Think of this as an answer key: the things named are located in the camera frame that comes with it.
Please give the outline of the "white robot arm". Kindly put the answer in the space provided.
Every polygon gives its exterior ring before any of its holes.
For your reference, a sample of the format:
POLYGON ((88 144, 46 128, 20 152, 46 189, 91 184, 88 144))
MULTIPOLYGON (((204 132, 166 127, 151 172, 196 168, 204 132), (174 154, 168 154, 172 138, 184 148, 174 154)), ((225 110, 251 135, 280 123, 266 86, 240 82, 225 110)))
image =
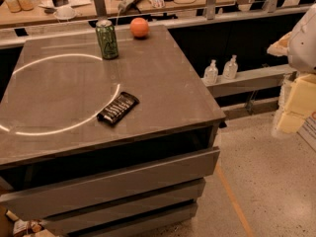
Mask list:
POLYGON ((288 65, 298 72, 284 79, 273 122, 274 137, 296 133, 316 111, 316 5, 312 5, 291 32, 271 44, 268 54, 287 56, 288 65))

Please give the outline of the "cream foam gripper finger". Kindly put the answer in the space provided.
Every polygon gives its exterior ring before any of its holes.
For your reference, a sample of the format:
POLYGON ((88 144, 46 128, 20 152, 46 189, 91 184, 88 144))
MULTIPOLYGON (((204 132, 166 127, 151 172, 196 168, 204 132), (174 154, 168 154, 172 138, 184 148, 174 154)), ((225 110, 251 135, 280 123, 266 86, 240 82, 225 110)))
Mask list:
POLYGON ((316 111, 316 75, 303 74, 294 81, 284 79, 278 98, 272 136, 287 138, 296 133, 316 111))

